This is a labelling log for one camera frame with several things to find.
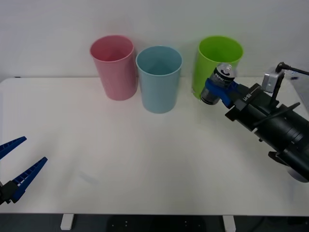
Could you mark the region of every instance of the cup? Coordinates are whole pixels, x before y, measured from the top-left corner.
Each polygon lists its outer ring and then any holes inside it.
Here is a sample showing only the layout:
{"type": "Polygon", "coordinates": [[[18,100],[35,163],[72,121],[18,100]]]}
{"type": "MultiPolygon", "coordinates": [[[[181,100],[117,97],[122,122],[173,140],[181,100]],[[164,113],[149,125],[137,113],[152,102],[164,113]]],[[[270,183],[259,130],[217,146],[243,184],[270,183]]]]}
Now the cup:
{"type": "Polygon", "coordinates": [[[174,108],[183,58],[171,47],[154,46],[136,57],[143,106],[153,113],[174,108]]]}
{"type": "Polygon", "coordinates": [[[122,35],[96,40],[90,48],[106,95],[116,101],[132,97],[138,86],[134,45],[122,35]]]}
{"type": "Polygon", "coordinates": [[[229,63],[237,67],[243,55],[241,45],[225,36],[210,36],[199,43],[197,60],[192,79],[192,90],[196,98],[201,98],[205,81],[219,63],[229,63]]]}

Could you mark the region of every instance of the pink cup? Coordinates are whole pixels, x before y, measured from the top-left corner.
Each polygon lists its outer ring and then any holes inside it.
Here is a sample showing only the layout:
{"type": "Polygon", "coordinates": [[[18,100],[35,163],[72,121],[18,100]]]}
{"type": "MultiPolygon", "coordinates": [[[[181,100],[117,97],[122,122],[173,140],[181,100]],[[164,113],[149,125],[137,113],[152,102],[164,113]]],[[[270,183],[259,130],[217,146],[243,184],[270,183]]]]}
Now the pink cup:
{"type": "Polygon", "coordinates": [[[122,35],[109,35],[90,47],[106,95],[122,101],[132,97],[138,85],[134,45],[122,35]]]}

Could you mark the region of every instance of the can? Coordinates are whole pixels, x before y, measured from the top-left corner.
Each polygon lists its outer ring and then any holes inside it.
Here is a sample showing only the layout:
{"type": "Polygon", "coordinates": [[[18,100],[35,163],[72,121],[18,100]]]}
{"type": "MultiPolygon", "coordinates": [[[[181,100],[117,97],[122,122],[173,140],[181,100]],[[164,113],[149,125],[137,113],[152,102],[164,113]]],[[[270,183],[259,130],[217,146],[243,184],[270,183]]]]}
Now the can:
{"type": "MultiPolygon", "coordinates": [[[[228,89],[235,77],[236,71],[233,69],[232,65],[227,63],[220,63],[214,69],[209,79],[217,87],[228,89]]],[[[206,104],[215,105],[218,103],[220,98],[217,95],[210,93],[209,90],[204,87],[203,91],[201,92],[201,100],[206,104]]]]}

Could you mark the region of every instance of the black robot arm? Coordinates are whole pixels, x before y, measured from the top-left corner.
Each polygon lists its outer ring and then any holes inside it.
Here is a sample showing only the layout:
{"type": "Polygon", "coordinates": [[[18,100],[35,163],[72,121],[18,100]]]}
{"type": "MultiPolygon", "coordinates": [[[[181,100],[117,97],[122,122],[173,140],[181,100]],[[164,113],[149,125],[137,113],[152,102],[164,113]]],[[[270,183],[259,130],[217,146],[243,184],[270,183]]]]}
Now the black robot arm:
{"type": "Polygon", "coordinates": [[[250,131],[254,130],[260,142],[266,142],[275,150],[269,152],[270,158],[290,167],[296,175],[289,173],[297,180],[309,182],[309,122],[293,111],[300,105],[299,102],[278,107],[279,101],[276,100],[284,78],[282,69],[286,67],[282,64],[266,75],[262,86],[255,84],[248,88],[234,82],[228,89],[222,89],[210,80],[206,81],[205,86],[231,109],[226,114],[230,120],[238,121],[250,131]],[[265,91],[273,91],[272,96],[265,91]]]}

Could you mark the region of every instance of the can lid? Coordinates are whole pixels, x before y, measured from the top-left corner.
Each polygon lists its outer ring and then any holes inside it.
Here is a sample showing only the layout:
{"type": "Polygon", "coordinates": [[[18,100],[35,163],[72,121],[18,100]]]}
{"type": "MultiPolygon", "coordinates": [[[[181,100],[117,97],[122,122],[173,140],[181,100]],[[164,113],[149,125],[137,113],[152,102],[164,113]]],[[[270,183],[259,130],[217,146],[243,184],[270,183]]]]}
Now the can lid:
{"type": "Polygon", "coordinates": [[[236,70],[232,67],[232,65],[228,63],[221,63],[217,66],[218,72],[227,77],[227,78],[235,78],[236,77],[236,70]]]}

